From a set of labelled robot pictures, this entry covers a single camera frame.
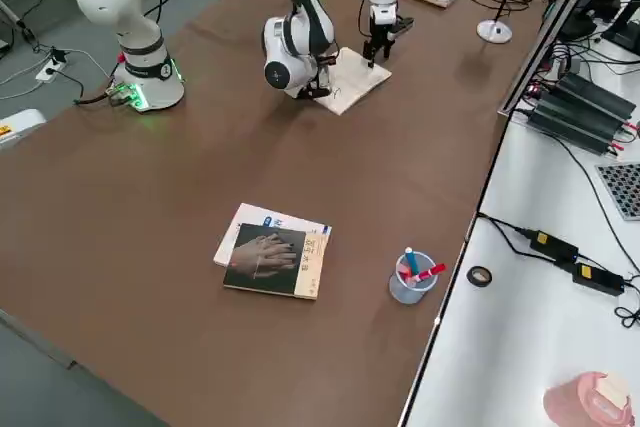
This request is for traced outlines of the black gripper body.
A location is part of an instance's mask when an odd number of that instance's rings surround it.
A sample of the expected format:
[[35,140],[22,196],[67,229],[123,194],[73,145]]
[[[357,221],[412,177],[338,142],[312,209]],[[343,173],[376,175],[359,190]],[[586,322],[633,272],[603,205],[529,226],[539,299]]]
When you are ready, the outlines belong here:
[[379,44],[394,42],[399,36],[408,32],[414,25],[413,17],[397,16],[392,24],[377,24],[370,19],[370,32],[372,39]]
[[316,84],[329,84],[329,68],[336,64],[337,54],[314,55],[312,59],[316,67],[316,73],[313,81]]

